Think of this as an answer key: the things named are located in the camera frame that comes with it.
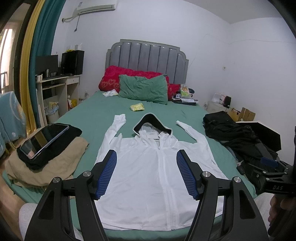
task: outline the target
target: teal curtain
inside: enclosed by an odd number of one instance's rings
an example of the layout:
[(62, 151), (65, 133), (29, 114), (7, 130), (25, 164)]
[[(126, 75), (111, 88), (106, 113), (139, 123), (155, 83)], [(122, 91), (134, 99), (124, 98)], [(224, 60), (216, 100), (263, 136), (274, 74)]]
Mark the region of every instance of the teal curtain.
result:
[(36, 82), (36, 56), (51, 55), (54, 34), (66, 0), (45, 0), (34, 30), (29, 62), (29, 92), (37, 127), (40, 127)]

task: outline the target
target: green bedsheet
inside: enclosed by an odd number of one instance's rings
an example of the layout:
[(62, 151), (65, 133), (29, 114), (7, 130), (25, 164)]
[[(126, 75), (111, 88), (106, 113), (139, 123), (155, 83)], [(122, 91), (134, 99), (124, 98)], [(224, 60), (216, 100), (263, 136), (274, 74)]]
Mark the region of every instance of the green bedsheet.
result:
[[(73, 110), (62, 116), (57, 122), (67, 123), (80, 128), (82, 137), (89, 142), (88, 149), (82, 156), (74, 177), (77, 177), (86, 170), (91, 170), (94, 166), (98, 150), (104, 138), (104, 134), (112, 124), (114, 115), (126, 114), (126, 123), (119, 130), (124, 138), (132, 137), (133, 127), (146, 113), (154, 113), (160, 121), (167, 127), (173, 129), (173, 135), (180, 141), (195, 143), (181, 127), (176, 125), (176, 121), (184, 122), (198, 132), (205, 134), (202, 126), (202, 119), (207, 112), (200, 106), (189, 106), (168, 102), (168, 105), (156, 104), (143, 101), (144, 111), (133, 112), (130, 106), (140, 101), (120, 98), (118, 96), (104, 97), (102, 92), (98, 91), (92, 97), (82, 102)], [(234, 176), (240, 176), (247, 186), (250, 194), (256, 197), (254, 186), (241, 176), (236, 170), (236, 162), (231, 153), (217, 141), (207, 138), (215, 161), (221, 171), (231, 179)], [(37, 188), (22, 188), (11, 184), (6, 172), (3, 172), (3, 178), (9, 187), (25, 202), (38, 203), (43, 191)], [(75, 199), (70, 201), (73, 224), (80, 230), (77, 216)], [(106, 230), (106, 234), (111, 240), (184, 240), (188, 228), (172, 231), (143, 231), (143, 230)]]

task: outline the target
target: drawer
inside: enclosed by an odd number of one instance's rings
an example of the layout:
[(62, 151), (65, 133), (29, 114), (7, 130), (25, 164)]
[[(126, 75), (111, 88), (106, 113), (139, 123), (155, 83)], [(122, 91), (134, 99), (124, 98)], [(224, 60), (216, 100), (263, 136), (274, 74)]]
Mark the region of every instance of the drawer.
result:
[(70, 77), (67, 78), (67, 85), (79, 83), (79, 77)]

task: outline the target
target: white hooded jacket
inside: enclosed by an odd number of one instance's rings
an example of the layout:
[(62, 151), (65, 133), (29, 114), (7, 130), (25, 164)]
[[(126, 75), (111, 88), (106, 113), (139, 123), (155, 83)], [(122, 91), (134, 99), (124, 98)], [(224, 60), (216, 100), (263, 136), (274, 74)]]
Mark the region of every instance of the white hooded jacket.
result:
[[(169, 231), (190, 226), (198, 201), (188, 194), (177, 166), (177, 152), (184, 149), (203, 171), (227, 179), (218, 168), (205, 136), (177, 121), (196, 143), (178, 141), (172, 131), (160, 132), (151, 124), (144, 124), (134, 138), (122, 138), (122, 134), (115, 137), (125, 122), (125, 114), (114, 117), (96, 159), (96, 163), (103, 161), (109, 150), (117, 153), (106, 193), (95, 201), (103, 227)], [(216, 217), (222, 210), (223, 197), (218, 197)]]

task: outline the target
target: computer monitor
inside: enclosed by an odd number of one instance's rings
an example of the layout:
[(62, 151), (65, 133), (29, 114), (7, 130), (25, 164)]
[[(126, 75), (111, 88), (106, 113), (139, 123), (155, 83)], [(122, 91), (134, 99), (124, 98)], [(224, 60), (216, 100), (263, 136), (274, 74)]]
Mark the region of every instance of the computer monitor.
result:
[(49, 69), (50, 73), (58, 73), (59, 59), (58, 55), (37, 56), (35, 65), (35, 74), (41, 75), (46, 69)]

